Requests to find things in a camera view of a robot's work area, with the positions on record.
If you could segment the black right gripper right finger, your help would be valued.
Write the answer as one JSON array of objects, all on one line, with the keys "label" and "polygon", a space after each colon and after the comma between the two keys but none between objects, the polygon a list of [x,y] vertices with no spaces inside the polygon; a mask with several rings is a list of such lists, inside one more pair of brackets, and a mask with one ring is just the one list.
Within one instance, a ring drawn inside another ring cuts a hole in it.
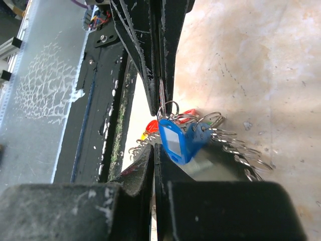
[{"label": "black right gripper right finger", "polygon": [[196,181],[154,147],[158,240],[306,240],[275,182]]}]

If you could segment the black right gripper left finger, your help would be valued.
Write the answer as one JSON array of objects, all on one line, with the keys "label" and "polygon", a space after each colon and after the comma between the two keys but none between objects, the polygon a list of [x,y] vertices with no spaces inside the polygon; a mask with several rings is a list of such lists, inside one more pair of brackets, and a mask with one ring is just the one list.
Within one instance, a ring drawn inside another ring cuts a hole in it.
[{"label": "black right gripper left finger", "polygon": [[21,184],[1,195],[1,240],[150,240],[153,146],[96,184]]}]

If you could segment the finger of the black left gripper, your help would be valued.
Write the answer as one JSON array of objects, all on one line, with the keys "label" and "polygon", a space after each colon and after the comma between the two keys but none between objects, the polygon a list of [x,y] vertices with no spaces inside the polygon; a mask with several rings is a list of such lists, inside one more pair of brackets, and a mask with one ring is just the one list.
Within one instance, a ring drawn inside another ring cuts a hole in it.
[{"label": "finger of the black left gripper", "polygon": [[143,82],[150,114],[158,107],[151,1],[111,1],[116,32]]},{"label": "finger of the black left gripper", "polygon": [[185,16],[194,6],[194,1],[160,1],[158,13],[160,77],[163,81],[165,100],[173,99],[175,63],[178,44]]}]

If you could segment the blue key tag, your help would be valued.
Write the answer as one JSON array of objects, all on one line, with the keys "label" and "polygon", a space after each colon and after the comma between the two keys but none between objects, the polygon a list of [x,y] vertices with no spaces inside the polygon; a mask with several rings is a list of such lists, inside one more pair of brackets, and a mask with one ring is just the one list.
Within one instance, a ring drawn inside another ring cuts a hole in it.
[{"label": "blue key tag", "polygon": [[186,164],[189,159],[185,135],[181,128],[168,119],[161,119],[158,129],[163,147],[170,159],[180,165]]}]

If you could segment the silver key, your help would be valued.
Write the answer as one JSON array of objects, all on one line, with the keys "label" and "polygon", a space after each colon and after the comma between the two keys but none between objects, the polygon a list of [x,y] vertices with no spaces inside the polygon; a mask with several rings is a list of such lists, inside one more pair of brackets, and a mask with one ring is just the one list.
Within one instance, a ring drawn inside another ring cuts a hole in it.
[{"label": "silver key", "polygon": [[166,100],[165,100],[165,90],[164,82],[162,78],[159,78],[159,100],[160,100],[160,109],[162,115],[166,115]]}]

